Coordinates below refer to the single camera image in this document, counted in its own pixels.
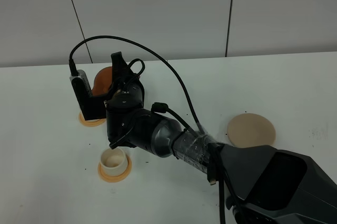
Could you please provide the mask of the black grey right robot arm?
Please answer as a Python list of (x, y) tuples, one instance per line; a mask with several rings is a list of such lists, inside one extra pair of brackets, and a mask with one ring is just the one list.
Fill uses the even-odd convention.
[(263, 145), (237, 148), (194, 130), (165, 103), (144, 108), (139, 73), (122, 54), (111, 55), (112, 83), (105, 101), (110, 148), (139, 147), (175, 156), (219, 186), (220, 222), (225, 209), (237, 223), (336, 223), (336, 184), (309, 156)]

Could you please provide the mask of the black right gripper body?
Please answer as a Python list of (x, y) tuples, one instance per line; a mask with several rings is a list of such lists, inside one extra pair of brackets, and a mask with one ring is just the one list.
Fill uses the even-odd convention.
[(168, 153), (168, 119), (144, 108), (144, 88), (138, 77), (113, 81), (105, 102), (109, 147), (139, 147), (150, 153)]

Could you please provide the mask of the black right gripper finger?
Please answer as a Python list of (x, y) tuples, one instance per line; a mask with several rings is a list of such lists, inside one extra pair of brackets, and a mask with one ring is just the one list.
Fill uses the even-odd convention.
[(117, 52), (111, 55), (112, 59), (112, 83), (110, 87), (111, 92), (116, 92), (119, 88), (125, 85), (127, 77), (128, 64), (123, 59), (122, 53)]

